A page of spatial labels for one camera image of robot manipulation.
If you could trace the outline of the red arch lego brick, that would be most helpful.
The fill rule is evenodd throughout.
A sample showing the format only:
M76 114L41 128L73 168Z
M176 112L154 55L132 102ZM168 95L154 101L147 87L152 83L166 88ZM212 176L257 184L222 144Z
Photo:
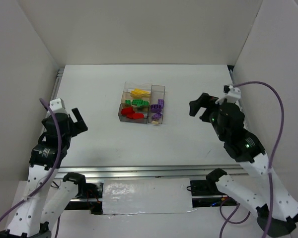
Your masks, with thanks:
M133 107L126 107L121 110L121 115L123 115L123 116L127 116L127 115L134 114L134 113L135 113L135 111L134 111Z

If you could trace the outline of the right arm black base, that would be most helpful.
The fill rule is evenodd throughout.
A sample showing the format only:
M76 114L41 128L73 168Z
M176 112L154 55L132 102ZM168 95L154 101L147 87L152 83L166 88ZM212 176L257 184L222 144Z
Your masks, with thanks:
M217 189L214 183L209 183L206 179L191 180L186 189L191 192L192 196L226 196Z

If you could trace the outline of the yellow curved lego piece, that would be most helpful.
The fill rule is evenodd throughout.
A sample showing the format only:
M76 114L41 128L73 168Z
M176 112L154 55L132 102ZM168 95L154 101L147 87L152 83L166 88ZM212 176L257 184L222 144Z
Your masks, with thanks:
M151 95L151 93L150 93L150 92L145 92L145 93L142 93L142 95L143 95L144 97L149 97L149 96Z

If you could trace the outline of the purple flower lego piece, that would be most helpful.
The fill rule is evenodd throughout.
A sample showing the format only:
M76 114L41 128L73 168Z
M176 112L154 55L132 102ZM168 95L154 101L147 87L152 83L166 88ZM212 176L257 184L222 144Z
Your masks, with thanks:
M150 106L150 111L153 113L161 112L161 110L162 110L162 106L160 104L152 104Z

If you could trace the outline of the green lego plate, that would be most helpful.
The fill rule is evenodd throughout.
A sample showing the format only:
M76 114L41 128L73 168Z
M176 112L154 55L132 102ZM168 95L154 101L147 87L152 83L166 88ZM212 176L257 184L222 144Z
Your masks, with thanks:
M134 105L134 106L139 107L139 106L141 106L143 104L144 104L144 101L142 99L133 99L132 100L132 105Z

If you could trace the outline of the purple square lego brick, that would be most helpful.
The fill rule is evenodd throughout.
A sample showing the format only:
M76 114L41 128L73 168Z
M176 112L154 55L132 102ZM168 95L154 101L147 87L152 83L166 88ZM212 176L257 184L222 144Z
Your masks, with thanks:
M160 105L161 106L161 108L163 108L164 107L164 99L158 99L158 105Z

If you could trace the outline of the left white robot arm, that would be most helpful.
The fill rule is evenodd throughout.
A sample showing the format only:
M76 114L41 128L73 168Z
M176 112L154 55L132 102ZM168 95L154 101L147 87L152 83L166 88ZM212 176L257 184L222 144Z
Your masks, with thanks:
M7 228L0 231L0 238L49 238L53 225L69 201L83 194L86 178L79 173L67 173L55 195L47 201L50 186L67 155L71 139L88 130L77 108L72 109L73 121L65 109L48 110L42 120L45 128L37 145L31 151L29 174L24 197L0 218L15 212Z

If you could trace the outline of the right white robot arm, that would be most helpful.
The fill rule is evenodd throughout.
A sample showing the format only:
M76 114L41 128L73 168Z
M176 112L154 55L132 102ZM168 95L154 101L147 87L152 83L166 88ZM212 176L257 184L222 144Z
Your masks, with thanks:
M259 139L244 127L244 113L236 103L203 93L189 103L189 115L200 108L200 120L210 123L224 149L255 180L258 192L238 184L218 168L206 176L208 187L233 198L256 217L259 227L272 238L290 234L298 223L298 202L289 194L276 172L269 168L268 155Z

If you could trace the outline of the purple arch lego brick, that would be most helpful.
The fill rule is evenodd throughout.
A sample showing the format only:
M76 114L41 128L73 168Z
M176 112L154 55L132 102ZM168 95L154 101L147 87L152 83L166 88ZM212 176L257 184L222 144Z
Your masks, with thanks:
M152 120L159 120L160 118L162 118L162 113L157 112L151 118Z

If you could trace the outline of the yellow lego plate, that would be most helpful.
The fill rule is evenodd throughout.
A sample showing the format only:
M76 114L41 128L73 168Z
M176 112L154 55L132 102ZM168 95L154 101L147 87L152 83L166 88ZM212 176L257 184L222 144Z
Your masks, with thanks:
M146 91L140 90L135 88L133 91L130 92L132 97L142 97L142 93L145 93Z

